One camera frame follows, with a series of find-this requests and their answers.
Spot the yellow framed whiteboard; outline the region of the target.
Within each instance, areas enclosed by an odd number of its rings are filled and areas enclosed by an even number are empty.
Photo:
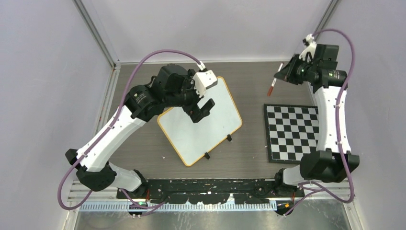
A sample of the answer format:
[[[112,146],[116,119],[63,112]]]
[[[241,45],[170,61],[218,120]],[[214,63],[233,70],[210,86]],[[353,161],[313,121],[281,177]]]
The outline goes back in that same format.
[[[218,84],[207,90],[198,105],[204,105],[209,99],[213,99],[215,105],[209,116],[198,123],[193,123],[180,107],[170,108],[157,118],[159,127],[185,166],[195,164],[242,127],[242,117],[223,77],[218,77]]]

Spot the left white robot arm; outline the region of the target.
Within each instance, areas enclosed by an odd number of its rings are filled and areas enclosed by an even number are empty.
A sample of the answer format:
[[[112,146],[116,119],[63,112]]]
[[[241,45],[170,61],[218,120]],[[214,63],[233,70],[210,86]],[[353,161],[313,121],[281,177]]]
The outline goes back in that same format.
[[[93,192],[109,186],[135,198],[147,192],[147,181],[138,170],[113,165],[110,157],[139,128],[167,108],[180,107],[193,123],[210,114],[215,103],[199,101],[217,84],[211,70],[195,71],[176,64],[160,68],[148,84],[132,87],[108,123],[82,148],[69,149],[65,156],[76,169],[79,181]]]

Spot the white red whiteboard marker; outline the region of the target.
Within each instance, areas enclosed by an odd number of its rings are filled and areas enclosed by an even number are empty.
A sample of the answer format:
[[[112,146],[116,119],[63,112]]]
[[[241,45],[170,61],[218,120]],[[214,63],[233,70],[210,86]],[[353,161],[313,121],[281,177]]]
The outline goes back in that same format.
[[[283,62],[279,65],[278,72],[282,69],[282,67],[283,67]],[[270,88],[269,88],[269,90],[267,92],[268,97],[272,94],[272,91],[274,89],[274,86],[275,86],[276,82],[277,82],[277,79],[274,77],[273,80],[272,80],[271,86],[270,86]]]

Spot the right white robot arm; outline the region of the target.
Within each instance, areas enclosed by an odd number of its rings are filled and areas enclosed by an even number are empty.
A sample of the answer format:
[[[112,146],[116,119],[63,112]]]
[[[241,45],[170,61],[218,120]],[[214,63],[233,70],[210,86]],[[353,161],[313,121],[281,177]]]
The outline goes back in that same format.
[[[305,182],[340,183],[360,164],[351,153],[347,139],[345,100],[347,73],[337,69],[339,46],[307,44],[301,54],[294,54],[274,77],[291,84],[310,83],[318,108],[317,147],[302,157],[300,164],[280,169],[275,174],[273,190],[287,196]]]

